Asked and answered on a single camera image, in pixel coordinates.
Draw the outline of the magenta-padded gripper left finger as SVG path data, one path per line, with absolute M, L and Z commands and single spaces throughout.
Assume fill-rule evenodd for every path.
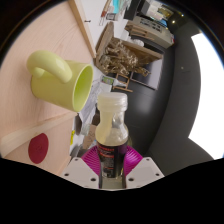
M 64 169 L 61 177 L 84 188 L 99 189 L 101 186 L 101 164 L 94 146 L 81 157 L 74 157 Z

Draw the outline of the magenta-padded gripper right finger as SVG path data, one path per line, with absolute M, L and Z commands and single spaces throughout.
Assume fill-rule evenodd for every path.
M 125 189 L 140 188 L 163 178 L 164 175 L 151 157 L 142 157 L 128 146 L 123 163 Z

